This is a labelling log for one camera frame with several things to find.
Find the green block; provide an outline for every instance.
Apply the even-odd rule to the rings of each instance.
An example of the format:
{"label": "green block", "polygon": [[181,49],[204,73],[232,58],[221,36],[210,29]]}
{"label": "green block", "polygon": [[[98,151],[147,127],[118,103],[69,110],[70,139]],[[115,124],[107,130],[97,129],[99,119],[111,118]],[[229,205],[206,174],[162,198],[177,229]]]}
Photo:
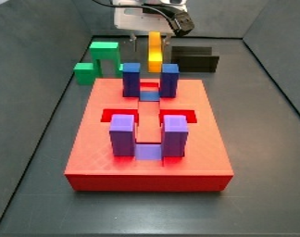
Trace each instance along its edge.
{"label": "green block", "polygon": [[122,78],[123,77],[123,68],[125,68],[125,65],[121,64],[119,68],[115,71],[117,78]]}
{"label": "green block", "polygon": [[93,42],[90,45],[90,50],[93,51],[118,51],[119,44],[117,42]]}
{"label": "green block", "polygon": [[75,65],[75,79],[79,85],[93,85],[99,73],[93,63],[78,63]]}

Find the orange block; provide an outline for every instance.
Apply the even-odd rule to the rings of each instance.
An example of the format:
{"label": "orange block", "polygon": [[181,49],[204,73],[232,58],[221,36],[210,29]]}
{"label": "orange block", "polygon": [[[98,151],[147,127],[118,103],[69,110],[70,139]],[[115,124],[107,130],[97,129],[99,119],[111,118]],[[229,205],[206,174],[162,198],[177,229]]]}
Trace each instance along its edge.
{"label": "orange block", "polygon": [[149,72],[161,72],[162,48],[159,32],[149,32]]}
{"label": "orange block", "polygon": [[139,102],[138,112],[137,143],[161,143],[158,102]]}
{"label": "orange block", "polygon": [[[143,161],[134,157],[113,156],[109,123],[99,122],[103,109],[109,105],[109,101],[118,103],[122,107],[135,104],[131,104],[125,98],[121,103],[113,101],[111,98],[109,101],[99,98],[109,87],[118,92],[123,86],[115,82],[109,86],[107,83],[101,83],[101,79],[98,81],[91,90],[91,97],[65,170],[65,176],[74,189],[78,191],[138,192],[224,190],[234,173],[202,82],[197,80],[179,81],[178,97],[175,98],[181,103],[179,105],[175,100],[159,102],[161,109],[162,107],[165,107],[163,109],[169,109],[169,107],[179,109],[183,107],[182,103],[196,108],[197,123],[189,124],[190,132],[185,156],[182,158],[163,157],[161,161]],[[157,122],[155,119],[149,120],[149,130],[145,131],[151,132],[150,123],[158,126],[158,103],[145,103],[139,104],[141,121],[143,118],[153,119],[157,114]]]}

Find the purple block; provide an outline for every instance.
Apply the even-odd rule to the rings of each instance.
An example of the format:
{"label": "purple block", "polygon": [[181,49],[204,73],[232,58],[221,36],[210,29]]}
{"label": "purple block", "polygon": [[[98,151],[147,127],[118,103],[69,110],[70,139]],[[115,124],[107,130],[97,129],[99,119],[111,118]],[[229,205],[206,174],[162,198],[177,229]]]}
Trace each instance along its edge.
{"label": "purple block", "polygon": [[159,96],[175,98],[179,71],[177,64],[163,64],[159,76]]}
{"label": "purple block", "polygon": [[110,131],[133,131],[134,116],[133,115],[113,115],[110,122]]}
{"label": "purple block", "polygon": [[109,135],[114,156],[135,155],[135,131],[133,115],[113,115]]}
{"label": "purple block", "polygon": [[189,136],[185,116],[165,116],[162,126],[162,156],[182,157]]}
{"label": "purple block", "polygon": [[161,144],[137,144],[135,158],[137,160],[161,160]]}
{"label": "purple block", "polygon": [[141,96],[141,63],[123,64],[125,97]]}

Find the block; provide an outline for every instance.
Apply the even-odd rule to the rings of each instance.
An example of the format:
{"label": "block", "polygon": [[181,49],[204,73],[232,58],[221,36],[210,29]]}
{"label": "block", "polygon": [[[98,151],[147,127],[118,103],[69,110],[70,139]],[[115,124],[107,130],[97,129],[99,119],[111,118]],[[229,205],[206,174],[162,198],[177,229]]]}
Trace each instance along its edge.
{"label": "block", "polygon": [[[229,184],[234,172],[230,166],[222,136],[213,117],[204,83],[179,80],[177,98],[159,102],[159,106],[181,108],[196,103],[197,123],[189,124],[189,137],[183,157],[162,160],[138,160],[131,156],[114,156],[109,138],[109,123],[97,122],[109,106],[105,91],[117,94],[123,83],[117,79],[99,79],[83,114],[65,176],[77,191],[114,192],[220,192]],[[135,98],[123,98],[118,106],[131,107]]]}
{"label": "block", "polygon": [[185,156],[189,127],[185,116],[166,115],[162,126],[162,156]]}
{"label": "block", "polygon": [[79,85],[93,85],[95,78],[102,76],[101,70],[94,69],[93,63],[77,63],[74,72]]}
{"label": "block", "polygon": [[109,135],[114,156],[134,156],[135,131],[133,115],[113,115]]}
{"label": "block", "polygon": [[141,97],[141,63],[123,64],[123,97]]}
{"label": "block", "polygon": [[93,42],[90,45],[90,54],[94,67],[101,68],[101,60],[111,60],[115,68],[115,75],[122,78],[122,60],[119,44],[114,42]]}
{"label": "block", "polygon": [[163,64],[159,77],[159,97],[175,98],[177,82],[178,82],[178,65]]}
{"label": "block", "polygon": [[137,143],[161,143],[158,102],[139,101],[138,112]]}
{"label": "block", "polygon": [[149,72],[161,72],[162,46],[159,32],[149,32]]}
{"label": "block", "polygon": [[212,47],[173,46],[171,63],[181,72],[216,72],[220,56]]}
{"label": "block", "polygon": [[161,160],[161,145],[159,144],[137,144],[135,145],[137,160]]}
{"label": "block", "polygon": [[142,102],[158,102],[159,101],[158,92],[141,92],[141,101]]}

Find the gray floor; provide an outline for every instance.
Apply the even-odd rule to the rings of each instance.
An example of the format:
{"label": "gray floor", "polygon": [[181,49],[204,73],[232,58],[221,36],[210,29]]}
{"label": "gray floor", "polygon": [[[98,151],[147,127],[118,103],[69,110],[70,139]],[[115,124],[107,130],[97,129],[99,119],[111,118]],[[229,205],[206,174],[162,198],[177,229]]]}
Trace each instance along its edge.
{"label": "gray floor", "polygon": [[[139,56],[145,61],[143,39],[135,56],[126,39],[113,41],[121,42],[125,61]],[[62,172],[91,87],[73,81],[0,222],[0,234],[300,234],[300,118],[242,41],[175,39],[174,45],[212,45],[221,55],[214,74],[182,78],[204,78],[236,171],[228,189],[75,193]]]}

